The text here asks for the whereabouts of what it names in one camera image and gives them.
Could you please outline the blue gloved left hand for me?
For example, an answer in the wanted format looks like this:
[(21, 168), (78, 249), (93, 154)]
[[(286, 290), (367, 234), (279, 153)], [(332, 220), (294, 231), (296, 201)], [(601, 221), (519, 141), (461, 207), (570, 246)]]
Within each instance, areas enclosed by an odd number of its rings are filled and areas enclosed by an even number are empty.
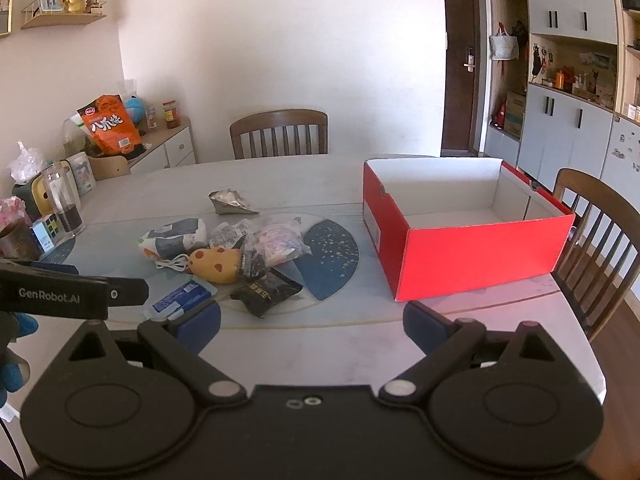
[(10, 393), (24, 387), (30, 377), (29, 364), (9, 344), (34, 334), (38, 327), (38, 322), (28, 314), (1, 313), (1, 405), (6, 404)]

